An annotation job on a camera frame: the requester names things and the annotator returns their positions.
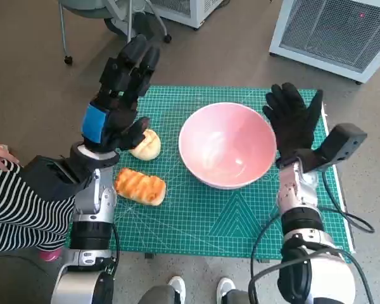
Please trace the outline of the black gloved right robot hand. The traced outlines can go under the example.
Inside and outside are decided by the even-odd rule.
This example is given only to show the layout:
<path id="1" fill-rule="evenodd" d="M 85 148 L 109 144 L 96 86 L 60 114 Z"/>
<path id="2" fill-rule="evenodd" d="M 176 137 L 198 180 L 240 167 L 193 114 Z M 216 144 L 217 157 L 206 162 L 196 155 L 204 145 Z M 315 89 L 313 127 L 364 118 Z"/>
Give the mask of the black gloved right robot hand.
<path id="1" fill-rule="evenodd" d="M 274 130 L 277 150 L 289 158 L 299 149 L 310 149 L 322 110 L 323 91 L 316 91 L 307 106 L 297 88 L 289 82 L 274 84 L 265 96 L 264 115 Z"/>

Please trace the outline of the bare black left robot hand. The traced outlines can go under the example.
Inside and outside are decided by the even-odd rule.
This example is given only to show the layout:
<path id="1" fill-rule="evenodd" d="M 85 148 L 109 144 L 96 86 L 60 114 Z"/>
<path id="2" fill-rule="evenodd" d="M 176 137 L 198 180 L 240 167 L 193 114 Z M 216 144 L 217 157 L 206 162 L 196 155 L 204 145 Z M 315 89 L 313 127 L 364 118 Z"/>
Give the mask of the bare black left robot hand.
<path id="1" fill-rule="evenodd" d="M 150 118 L 137 118 L 138 99 L 149 89 L 159 59 L 160 50 L 142 34 L 108 59 L 82 122 L 86 148 L 96 153 L 130 150 L 145 139 Z"/>

